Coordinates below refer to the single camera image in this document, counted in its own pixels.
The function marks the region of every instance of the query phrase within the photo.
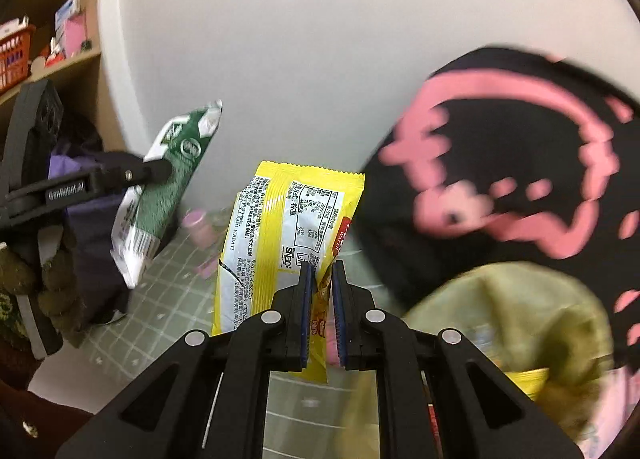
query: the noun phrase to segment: pink box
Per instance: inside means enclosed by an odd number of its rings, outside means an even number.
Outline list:
[[[67,18],[62,23],[62,36],[60,45],[65,51],[67,58],[78,54],[82,49],[82,42],[86,40],[86,22],[84,13],[73,18]]]

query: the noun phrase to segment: red label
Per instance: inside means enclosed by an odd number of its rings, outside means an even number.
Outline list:
[[[431,403],[429,404],[429,421],[431,423],[431,433],[433,434],[433,440],[436,442],[436,447],[438,448],[438,457],[444,457],[444,455],[442,454],[442,443],[440,442],[440,430],[438,429],[436,411]]]
[[[340,247],[344,242],[344,237],[347,234],[347,230],[349,229],[350,225],[351,225],[351,219],[349,217],[343,217],[342,222],[340,223],[340,229],[338,229],[338,234],[335,236],[334,248],[333,248],[334,257],[338,256],[338,253],[340,252]]]

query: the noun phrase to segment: orange basket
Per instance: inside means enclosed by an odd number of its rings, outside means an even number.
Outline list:
[[[28,25],[0,40],[0,94],[29,76],[29,46],[35,30]]]

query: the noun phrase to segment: yellow wrapper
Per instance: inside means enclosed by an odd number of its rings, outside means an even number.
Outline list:
[[[262,162],[236,198],[220,257],[213,334],[235,330],[270,308],[274,293],[298,283],[300,265],[316,267],[309,360],[300,373],[326,382],[324,325],[330,268],[364,188],[363,174]]]
[[[513,381],[522,392],[527,394],[533,401],[545,386],[546,378],[549,376],[549,369],[535,369],[523,373],[504,373]]]

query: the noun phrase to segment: pink cup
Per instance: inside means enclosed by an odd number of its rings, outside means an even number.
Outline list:
[[[207,249],[216,241],[213,226],[204,210],[189,210],[182,219],[182,227],[188,230],[193,244],[200,249]]]

